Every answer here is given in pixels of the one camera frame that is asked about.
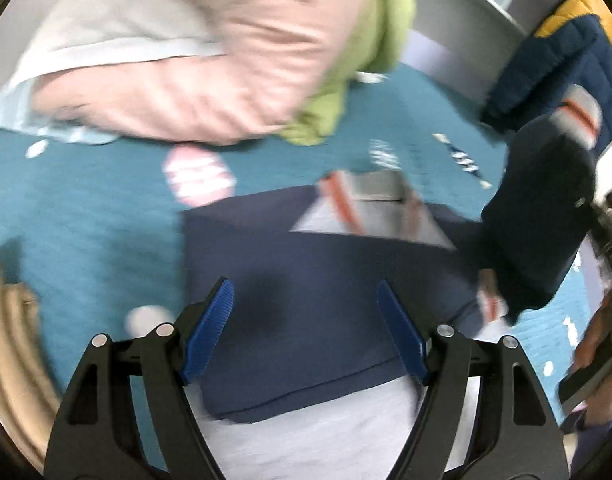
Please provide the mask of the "person's right hand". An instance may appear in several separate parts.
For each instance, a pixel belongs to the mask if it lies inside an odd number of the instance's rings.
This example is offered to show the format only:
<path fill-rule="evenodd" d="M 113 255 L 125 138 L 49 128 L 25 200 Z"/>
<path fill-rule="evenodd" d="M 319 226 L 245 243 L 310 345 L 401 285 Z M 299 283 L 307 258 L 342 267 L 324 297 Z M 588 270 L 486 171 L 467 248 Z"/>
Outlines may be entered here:
<path fill-rule="evenodd" d="M 612 332 L 612 290 L 589 322 L 582 341 L 576 347 L 572 370 L 582 370 L 594 360 L 603 339 Z M 612 422 L 612 370 L 585 400 L 585 427 L 603 426 Z"/>

